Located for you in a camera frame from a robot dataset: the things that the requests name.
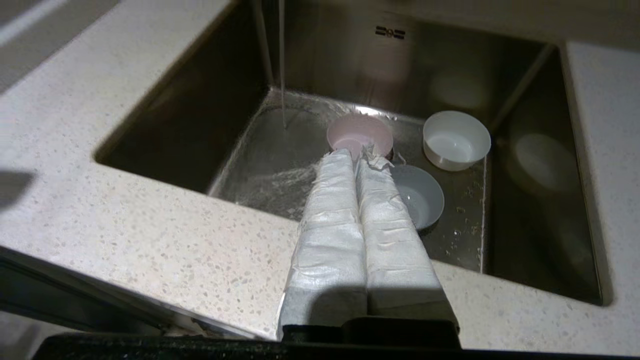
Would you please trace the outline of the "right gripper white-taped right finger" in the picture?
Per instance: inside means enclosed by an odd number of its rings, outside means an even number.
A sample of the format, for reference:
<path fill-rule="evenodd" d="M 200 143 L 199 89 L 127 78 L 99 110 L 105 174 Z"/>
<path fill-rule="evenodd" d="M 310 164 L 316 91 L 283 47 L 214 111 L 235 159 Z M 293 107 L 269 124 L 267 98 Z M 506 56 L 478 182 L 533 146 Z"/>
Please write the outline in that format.
<path fill-rule="evenodd" d="M 355 342 L 458 346 L 457 317 L 391 175 L 391 162 L 362 148 L 356 166 L 366 251 L 366 317 Z"/>

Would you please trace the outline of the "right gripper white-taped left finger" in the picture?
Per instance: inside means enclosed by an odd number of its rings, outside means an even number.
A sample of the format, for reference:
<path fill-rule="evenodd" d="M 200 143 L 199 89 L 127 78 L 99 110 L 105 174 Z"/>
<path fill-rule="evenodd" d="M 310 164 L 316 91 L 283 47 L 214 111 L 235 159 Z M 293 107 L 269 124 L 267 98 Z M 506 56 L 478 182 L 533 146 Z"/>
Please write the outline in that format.
<path fill-rule="evenodd" d="M 307 197 L 276 336 L 286 326 L 340 327 L 367 310 L 365 239 L 349 150 L 327 153 Z"/>

